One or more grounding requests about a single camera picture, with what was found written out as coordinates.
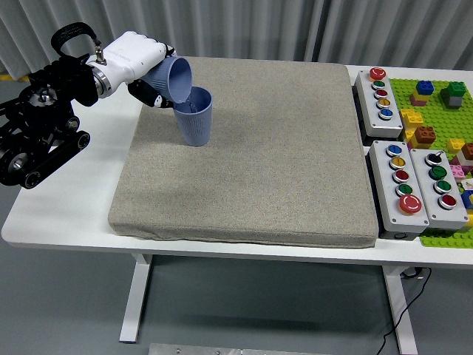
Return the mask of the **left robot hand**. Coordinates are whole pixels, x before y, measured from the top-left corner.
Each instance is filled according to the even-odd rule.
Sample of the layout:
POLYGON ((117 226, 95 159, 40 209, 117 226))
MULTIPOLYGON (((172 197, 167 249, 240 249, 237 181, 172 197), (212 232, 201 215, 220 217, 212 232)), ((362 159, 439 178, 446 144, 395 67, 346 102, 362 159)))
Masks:
POLYGON ((143 104, 169 108, 172 102, 143 77, 163 60, 176 55, 170 45, 127 31, 103 50, 97 50, 87 64, 92 67, 99 98, 107 98, 121 84, 127 84, 129 93, 143 104))

